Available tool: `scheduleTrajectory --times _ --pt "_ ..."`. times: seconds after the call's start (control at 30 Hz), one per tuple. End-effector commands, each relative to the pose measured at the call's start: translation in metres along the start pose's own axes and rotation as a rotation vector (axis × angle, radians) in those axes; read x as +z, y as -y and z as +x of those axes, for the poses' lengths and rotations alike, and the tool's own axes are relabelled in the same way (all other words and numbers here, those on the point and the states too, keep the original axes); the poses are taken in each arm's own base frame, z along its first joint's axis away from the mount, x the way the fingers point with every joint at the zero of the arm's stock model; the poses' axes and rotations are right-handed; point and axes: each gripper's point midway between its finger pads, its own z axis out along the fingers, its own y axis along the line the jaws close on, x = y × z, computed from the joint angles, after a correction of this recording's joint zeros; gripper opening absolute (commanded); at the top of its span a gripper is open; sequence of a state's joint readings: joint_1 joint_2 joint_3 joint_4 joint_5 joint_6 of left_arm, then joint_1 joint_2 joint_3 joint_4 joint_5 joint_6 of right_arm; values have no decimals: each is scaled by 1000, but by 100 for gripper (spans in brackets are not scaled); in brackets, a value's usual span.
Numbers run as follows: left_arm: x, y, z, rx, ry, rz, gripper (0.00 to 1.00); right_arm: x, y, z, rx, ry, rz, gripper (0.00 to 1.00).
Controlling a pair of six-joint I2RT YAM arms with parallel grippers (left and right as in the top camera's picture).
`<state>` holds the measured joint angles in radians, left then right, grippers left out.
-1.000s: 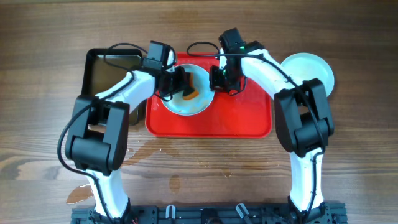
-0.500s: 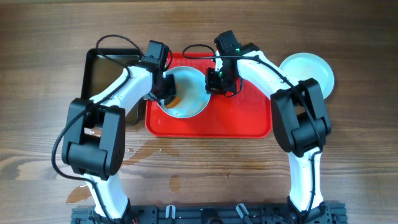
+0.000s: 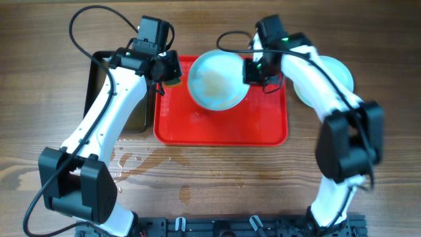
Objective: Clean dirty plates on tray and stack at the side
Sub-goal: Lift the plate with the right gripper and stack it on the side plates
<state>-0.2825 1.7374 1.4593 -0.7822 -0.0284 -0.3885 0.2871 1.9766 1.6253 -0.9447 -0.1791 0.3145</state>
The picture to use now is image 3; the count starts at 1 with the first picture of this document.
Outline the orange green sponge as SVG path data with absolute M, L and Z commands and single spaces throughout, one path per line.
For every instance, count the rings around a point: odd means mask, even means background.
M 173 78 L 163 82 L 164 87 L 171 88 L 174 86 L 179 86 L 182 83 L 180 77 Z

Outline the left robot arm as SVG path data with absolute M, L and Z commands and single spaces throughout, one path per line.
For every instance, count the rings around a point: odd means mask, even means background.
M 149 86 L 178 82 L 175 50 L 148 54 L 119 48 L 105 67 L 106 80 L 83 121 L 59 149 L 46 147 L 38 159 L 45 207 L 78 219 L 108 236 L 137 236 L 137 215 L 116 200 L 108 170 L 112 149 Z

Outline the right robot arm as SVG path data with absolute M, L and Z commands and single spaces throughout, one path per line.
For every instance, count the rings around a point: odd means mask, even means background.
M 322 179 L 308 216 L 319 232 L 332 231 L 345 223 L 364 181 L 374 182 L 383 157 L 384 111 L 343 86 L 302 33 L 257 33 L 247 52 L 253 56 L 245 63 L 247 77 L 265 84 L 283 74 L 300 87 L 322 123 L 315 151 Z

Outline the white plate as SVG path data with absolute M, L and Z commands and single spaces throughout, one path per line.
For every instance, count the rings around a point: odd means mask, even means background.
M 354 80 L 353 76 L 350 72 L 350 70 L 339 60 L 325 56 L 320 55 L 320 60 L 324 63 L 324 65 L 327 67 L 327 69 L 330 70 L 334 74 L 334 76 L 338 79 L 338 81 L 345 86 L 350 92 L 353 92 L 354 90 Z M 307 106 L 312 108 L 312 104 L 310 101 L 302 94 L 299 86 L 296 84 L 293 84 L 295 93 L 297 94 L 297 97 Z
M 202 54 L 192 64 L 187 88 L 199 106 L 225 111 L 245 98 L 250 85 L 243 82 L 243 59 L 236 53 L 215 49 Z

